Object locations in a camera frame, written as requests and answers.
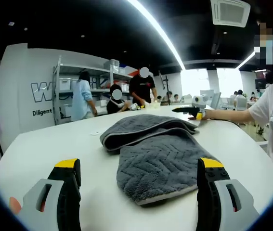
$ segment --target fluorescent light strip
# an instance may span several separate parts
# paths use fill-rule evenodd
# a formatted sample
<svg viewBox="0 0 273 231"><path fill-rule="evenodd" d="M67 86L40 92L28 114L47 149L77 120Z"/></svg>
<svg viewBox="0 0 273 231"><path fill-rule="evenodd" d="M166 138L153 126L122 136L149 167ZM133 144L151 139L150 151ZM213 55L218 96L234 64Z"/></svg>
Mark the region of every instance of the fluorescent light strip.
<svg viewBox="0 0 273 231"><path fill-rule="evenodd" d="M252 54L250 54L238 67L236 67L235 69L239 69L240 67L242 67L244 64L246 64L247 61L249 61L251 58L253 58L253 56L255 55L255 51L253 51Z"/></svg>
<svg viewBox="0 0 273 231"><path fill-rule="evenodd" d="M262 72L262 71L267 71L267 69L256 70L256 71L254 71L254 72Z"/></svg>
<svg viewBox="0 0 273 231"><path fill-rule="evenodd" d="M146 8L143 7L137 0L127 0L129 3L131 3L139 12L144 15L148 21L153 25L153 27L157 30L157 32L160 34L160 36L164 39L168 47L170 48L171 52L173 52L175 58L177 59L180 67L182 70L185 70L184 64L176 51L174 45L171 43L170 39L162 29L162 27L157 23L157 21L154 19L154 17L146 10Z"/></svg>

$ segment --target air conditioning vent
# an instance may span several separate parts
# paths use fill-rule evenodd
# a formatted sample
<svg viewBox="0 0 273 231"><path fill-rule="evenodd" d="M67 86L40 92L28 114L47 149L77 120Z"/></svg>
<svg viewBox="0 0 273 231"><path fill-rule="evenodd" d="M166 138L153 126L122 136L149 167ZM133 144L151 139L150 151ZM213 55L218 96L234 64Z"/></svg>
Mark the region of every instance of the air conditioning vent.
<svg viewBox="0 0 273 231"><path fill-rule="evenodd" d="M214 25L245 27L250 9L250 4L240 0L211 0Z"/></svg>

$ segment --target gray towel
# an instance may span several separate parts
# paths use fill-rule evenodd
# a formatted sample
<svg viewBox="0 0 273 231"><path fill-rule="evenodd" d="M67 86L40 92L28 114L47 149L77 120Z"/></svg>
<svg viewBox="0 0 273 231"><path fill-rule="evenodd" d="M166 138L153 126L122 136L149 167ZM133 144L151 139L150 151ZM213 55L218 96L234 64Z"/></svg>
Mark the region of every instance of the gray towel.
<svg viewBox="0 0 273 231"><path fill-rule="evenodd" d="M126 117L101 135L109 150L120 149L117 184L138 205L197 188L197 161L212 156L192 137L197 126L165 116Z"/></svg>

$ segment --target white wall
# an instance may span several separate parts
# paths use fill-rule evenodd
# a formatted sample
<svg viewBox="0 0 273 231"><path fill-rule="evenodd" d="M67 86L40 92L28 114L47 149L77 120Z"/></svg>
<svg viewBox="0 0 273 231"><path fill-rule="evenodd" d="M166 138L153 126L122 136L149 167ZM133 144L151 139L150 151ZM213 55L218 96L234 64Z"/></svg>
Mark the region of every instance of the white wall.
<svg viewBox="0 0 273 231"><path fill-rule="evenodd" d="M240 73L241 73L241 79L242 79L242 85L243 85L242 90L250 98L251 92L252 91L256 92L256 89L255 89L256 74L253 72L247 72L247 71L240 71ZM172 91L173 94L178 94L180 99L182 96L180 73L169 74L167 75L167 77L169 79L170 91ZM155 79L157 94L161 96L166 95L167 90L166 90L166 87L165 87L165 90L163 90L163 85L162 85L160 76L155 76L154 79ZM208 79L209 79L210 89L214 90L215 92L220 92L219 78L218 78L218 73L216 70L208 70Z"/></svg>
<svg viewBox="0 0 273 231"><path fill-rule="evenodd" d="M4 152L18 134L54 125L53 113L33 116L35 110L52 109L52 101L36 103L31 83L51 82L59 55L67 64L103 68L107 61L72 51L28 49L26 43L6 48L0 64L0 142Z"/></svg>

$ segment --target floor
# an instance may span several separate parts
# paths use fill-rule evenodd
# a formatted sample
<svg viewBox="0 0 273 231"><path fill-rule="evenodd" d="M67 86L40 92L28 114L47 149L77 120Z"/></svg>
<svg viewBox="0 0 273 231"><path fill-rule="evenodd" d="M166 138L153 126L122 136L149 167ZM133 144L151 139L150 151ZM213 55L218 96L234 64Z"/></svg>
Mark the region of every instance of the floor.
<svg viewBox="0 0 273 231"><path fill-rule="evenodd" d="M262 136L257 134L257 127L253 126L253 123L247 123L246 125L240 124L240 128L245 131L250 137L252 137L253 140L255 140L256 142L265 141Z"/></svg>

